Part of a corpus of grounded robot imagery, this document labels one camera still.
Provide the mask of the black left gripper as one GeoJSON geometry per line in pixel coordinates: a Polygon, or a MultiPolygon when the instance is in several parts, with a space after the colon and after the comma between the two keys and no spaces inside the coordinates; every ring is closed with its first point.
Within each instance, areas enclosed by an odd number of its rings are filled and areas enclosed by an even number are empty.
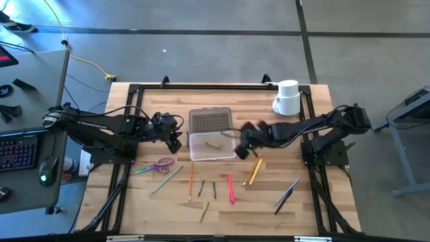
{"type": "Polygon", "coordinates": [[[172,128],[183,125],[183,123],[178,124],[176,118],[180,118],[181,121],[183,121],[183,117],[180,115],[169,113],[162,114],[160,112],[156,112],[151,119],[154,139],[164,142],[172,154],[176,154],[182,146],[179,137],[183,133],[180,130],[177,132],[169,132],[172,128]]]}

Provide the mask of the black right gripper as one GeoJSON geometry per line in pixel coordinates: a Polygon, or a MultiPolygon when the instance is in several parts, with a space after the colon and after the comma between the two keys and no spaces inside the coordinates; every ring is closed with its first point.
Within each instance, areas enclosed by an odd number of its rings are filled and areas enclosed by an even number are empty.
{"type": "Polygon", "coordinates": [[[234,149],[236,155],[244,160],[249,156],[249,153],[255,149],[264,146],[267,141],[268,124],[260,121],[257,126],[251,122],[246,122],[239,129],[239,144],[234,149]]]}

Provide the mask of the orange pencil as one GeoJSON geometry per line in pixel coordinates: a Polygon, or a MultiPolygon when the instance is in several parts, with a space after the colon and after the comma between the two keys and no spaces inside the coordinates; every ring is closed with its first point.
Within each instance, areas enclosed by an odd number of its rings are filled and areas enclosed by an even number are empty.
{"type": "Polygon", "coordinates": [[[242,186],[246,186],[246,184],[247,184],[247,183],[249,183],[249,182],[251,181],[251,178],[252,178],[252,176],[253,176],[253,173],[255,172],[256,167],[257,167],[257,165],[258,165],[259,160],[260,160],[260,158],[261,158],[261,157],[262,157],[262,154],[261,154],[261,153],[259,153],[259,154],[258,154],[258,156],[257,156],[257,161],[255,162],[255,164],[254,164],[254,166],[253,166],[252,170],[248,173],[248,175],[247,175],[247,177],[246,177],[246,180],[243,182],[242,186]]]}
{"type": "Polygon", "coordinates": [[[190,162],[190,173],[189,173],[189,193],[188,193],[188,201],[191,202],[192,198],[192,186],[193,186],[193,175],[194,174],[194,162],[190,162]]]}

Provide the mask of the purple handled scissors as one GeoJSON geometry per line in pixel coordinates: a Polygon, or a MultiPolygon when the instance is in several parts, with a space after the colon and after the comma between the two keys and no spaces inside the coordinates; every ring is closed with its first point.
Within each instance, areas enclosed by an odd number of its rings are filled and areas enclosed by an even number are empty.
{"type": "Polygon", "coordinates": [[[174,159],[169,157],[164,157],[162,159],[159,159],[156,163],[153,163],[152,165],[133,171],[132,174],[143,173],[150,170],[159,171],[161,173],[168,173],[169,166],[174,164],[174,162],[175,162],[174,159]]]}

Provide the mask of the clear plastic supply box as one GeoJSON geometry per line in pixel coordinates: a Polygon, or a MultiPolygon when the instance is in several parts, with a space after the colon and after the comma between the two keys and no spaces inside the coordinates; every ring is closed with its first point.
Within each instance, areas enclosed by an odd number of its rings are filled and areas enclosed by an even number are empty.
{"type": "Polygon", "coordinates": [[[192,161],[233,159],[235,139],[231,109],[202,108],[189,111],[189,149],[192,161]],[[215,149],[205,142],[221,145],[215,149]]]}

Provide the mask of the pink highlighter pen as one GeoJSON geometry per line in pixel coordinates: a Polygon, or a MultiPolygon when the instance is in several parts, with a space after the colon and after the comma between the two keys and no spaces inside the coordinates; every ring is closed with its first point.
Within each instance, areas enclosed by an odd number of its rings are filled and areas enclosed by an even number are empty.
{"type": "Polygon", "coordinates": [[[228,177],[228,191],[229,191],[230,203],[234,204],[235,200],[234,200],[234,190],[233,190],[233,182],[232,182],[231,173],[227,173],[227,177],[228,177]]]}

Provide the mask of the grey lilac pen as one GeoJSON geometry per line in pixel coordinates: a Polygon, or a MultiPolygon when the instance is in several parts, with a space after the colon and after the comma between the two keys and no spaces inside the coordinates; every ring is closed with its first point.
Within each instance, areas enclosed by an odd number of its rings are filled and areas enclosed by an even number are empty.
{"type": "Polygon", "coordinates": [[[287,188],[287,190],[275,201],[274,205],[278,205],[284,198],[286,198],[287,195],[293,191],[294,187],[300,180],[300,177],[296,178],[294,182],[287,188]]]}

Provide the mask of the black pen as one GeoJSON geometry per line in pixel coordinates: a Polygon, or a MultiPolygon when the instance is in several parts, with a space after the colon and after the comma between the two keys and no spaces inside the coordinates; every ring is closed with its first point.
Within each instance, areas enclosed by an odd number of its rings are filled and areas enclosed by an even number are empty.
{"type": "Polygon", "coordinates": [[[276,208],[274,214],[277,215],[280,210],[282,209],[282,207],[284,206],[284,204],[286,203],[287,199],[292,195],[293,190],[289,190],[285,196],[283,196],[283,198],[281,199],[281,201],[279,202],[279,206],[276,208]]]}

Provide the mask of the white paper sheet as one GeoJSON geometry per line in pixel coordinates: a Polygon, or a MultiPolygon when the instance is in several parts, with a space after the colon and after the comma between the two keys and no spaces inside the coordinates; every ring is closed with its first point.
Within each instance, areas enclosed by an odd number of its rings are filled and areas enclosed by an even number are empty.
{"type": "Polygon", "coordinates": [[[82,149],[79,161],[79,176],[88,176],[89,171],[92,168],[90,160],[91,154],[82,149]]]}

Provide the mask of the white bottle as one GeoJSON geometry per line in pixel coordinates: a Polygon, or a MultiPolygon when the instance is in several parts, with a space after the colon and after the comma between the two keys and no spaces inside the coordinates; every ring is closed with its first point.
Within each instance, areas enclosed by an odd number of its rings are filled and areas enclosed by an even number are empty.
{"type": "Polygon", "coordinates": [[[73,173],[78,168],[78,162],[70,157],[65,156],[62,170],[67,173],[73,173]]]}

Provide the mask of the black computer mouse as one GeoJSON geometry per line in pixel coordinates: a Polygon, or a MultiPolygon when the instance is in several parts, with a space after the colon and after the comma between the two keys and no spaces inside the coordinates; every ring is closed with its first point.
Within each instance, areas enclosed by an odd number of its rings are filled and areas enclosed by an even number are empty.
{"type": "Polygon", "coordinates": [[[42,187],[49,187],[56,181],[58,157],[45,157],[38,170],[38,179],[42,187]]]}

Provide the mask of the grey side desk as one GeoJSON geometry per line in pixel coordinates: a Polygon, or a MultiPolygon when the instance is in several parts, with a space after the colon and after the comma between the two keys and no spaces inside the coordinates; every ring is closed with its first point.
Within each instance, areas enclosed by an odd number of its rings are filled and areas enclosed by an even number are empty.
{"type": "Polygon", "coordinates": [[[11,190],[8,199],[0,203],[0,214],[56,206],[67,143],[66,133],[47,130],[42,125],[42,117],[62,101],[69,52],[55,50],[12,56],[19,63],[0,67],[0,86],[11,85],[13,93],[0,98],[0,105],[20,106],[22,113],[8,123],[0,119],[0,137],[36,135],[37,164],[34,169],[0,173],[0,187],[11,190]],[[58,157],[56,181],[49,187],[42,187],[38,170],[43,159],[49,156],[58,157]]]}

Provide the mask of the grey rolling cart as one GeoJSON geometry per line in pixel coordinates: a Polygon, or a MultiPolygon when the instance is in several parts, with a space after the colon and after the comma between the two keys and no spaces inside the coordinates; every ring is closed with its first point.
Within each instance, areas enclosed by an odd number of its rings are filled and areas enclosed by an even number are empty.
{"type": "Polygon", "coordinates": [[[398,133],[399,130],[410,130],[426,125],[430,125],[430,86],[428,85],[424,85],[406,96],[401,103],[386,114],[385,119],[379,125],[372,128],[374,133],[379,133],[385,128],[390,131],[408,181],[408,186],[394,189],[393,196],[430,192],[430,182],[418,183],[416,181],[406,154],[406,147],[398,133]]]}

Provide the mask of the black tablet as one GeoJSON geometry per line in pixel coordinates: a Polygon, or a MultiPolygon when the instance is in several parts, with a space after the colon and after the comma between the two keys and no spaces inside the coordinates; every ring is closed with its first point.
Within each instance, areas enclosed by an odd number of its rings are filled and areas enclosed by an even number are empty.
{"type": "Polygon", "coordinates": [[[13,57],[4,47],[0,46],[0,67],[17,65],[19,61],[13,57]]]}

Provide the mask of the person's shoe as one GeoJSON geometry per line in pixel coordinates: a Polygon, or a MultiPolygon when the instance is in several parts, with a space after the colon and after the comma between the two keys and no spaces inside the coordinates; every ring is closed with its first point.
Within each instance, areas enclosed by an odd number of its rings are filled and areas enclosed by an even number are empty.
{"type": "Polygon", "coordinates": [[[31,33],[37,31],[37,28],[34,25],[15,22],[2,11],[0,11],[0,26],[3,26],[10,32],[31,33]]]}

